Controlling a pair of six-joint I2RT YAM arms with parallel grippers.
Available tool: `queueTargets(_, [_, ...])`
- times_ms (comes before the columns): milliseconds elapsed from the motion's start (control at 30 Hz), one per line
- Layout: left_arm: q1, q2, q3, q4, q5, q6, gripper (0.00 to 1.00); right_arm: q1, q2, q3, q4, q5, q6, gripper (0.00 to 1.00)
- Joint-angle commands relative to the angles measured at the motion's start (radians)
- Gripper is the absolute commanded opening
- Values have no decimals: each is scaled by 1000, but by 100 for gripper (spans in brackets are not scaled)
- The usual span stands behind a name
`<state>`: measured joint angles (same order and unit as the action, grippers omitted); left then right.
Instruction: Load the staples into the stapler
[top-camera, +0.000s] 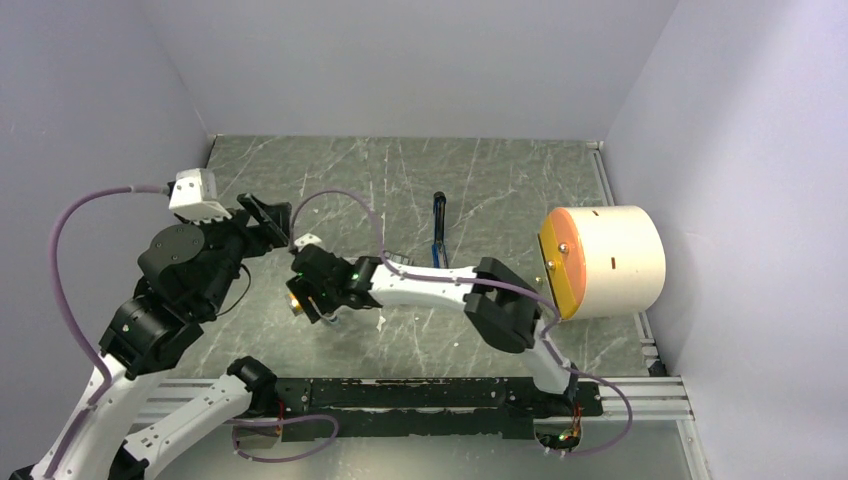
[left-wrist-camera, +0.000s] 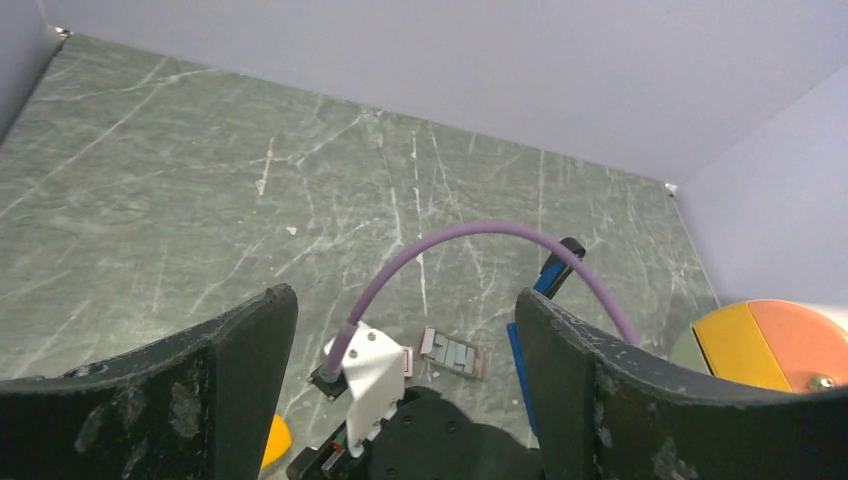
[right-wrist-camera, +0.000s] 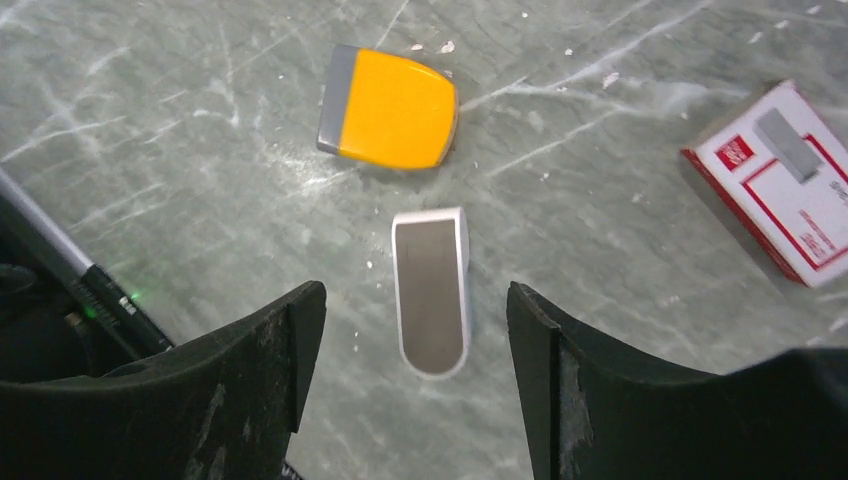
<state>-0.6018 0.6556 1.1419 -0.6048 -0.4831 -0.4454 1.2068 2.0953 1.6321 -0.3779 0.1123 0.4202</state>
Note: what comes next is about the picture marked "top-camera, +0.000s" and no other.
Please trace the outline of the yellow capped glue stick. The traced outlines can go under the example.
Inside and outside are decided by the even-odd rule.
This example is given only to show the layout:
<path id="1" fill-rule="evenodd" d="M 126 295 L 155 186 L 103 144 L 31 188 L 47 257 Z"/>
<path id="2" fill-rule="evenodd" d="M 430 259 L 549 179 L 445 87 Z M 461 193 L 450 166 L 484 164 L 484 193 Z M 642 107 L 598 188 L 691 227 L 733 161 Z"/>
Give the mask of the yellow capped glue stick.
<path id="1" fill-rule="evenodd" d="M 301 302 L 293 293 L 289 293 L 288 296 L 289 307 L 294 316 L 303 315 L 312 324 L 321 322 L 326 325 L 335 326 L 339 323 L 337 314 L 322 312 L 311 297 L 308 297 L 304 302 Z"/>

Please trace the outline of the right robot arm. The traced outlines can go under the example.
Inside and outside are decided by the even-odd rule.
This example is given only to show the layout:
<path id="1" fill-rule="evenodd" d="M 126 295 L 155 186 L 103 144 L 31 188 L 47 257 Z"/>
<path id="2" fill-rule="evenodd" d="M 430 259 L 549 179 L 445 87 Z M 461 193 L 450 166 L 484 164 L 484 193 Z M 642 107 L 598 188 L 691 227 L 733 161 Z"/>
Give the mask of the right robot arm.
<path id="1" fill-rule="evenodd" d="M 371 256 L 349 262 L 307 244 L 296 249 L 291 270 L 287 288 L 313 323 L 341 308 L 455 310 L 488 346 L 519 358 L 548 412 L 565 413 L 578 399 L 579 376 L 547 337 L 543 297 L 495 258 L 484 257 L 472 267 L 438 269 Z"/>

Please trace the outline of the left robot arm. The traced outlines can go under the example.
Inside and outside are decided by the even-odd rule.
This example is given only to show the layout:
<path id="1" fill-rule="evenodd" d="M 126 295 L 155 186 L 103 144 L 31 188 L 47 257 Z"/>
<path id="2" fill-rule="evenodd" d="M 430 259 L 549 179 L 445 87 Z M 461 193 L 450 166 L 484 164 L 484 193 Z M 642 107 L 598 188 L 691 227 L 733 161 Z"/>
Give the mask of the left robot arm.
<path id="1" fill-rule="evenodd" d="M 202 395 L 153 426 L 132 432 L 140 409 L 185 351 L 214 321 L 243 262 L 290 243 L 291 205 L 249 194 L 238 207 L 173 204 L 178 223 L 139 256 L 142 275 L 97 347 L 84 394 L 42 457 L 16 479 L 152 479 L 188 447 L 241 415 L 279 406 L 277 378 L 260 361 L 234 361 Z"/>

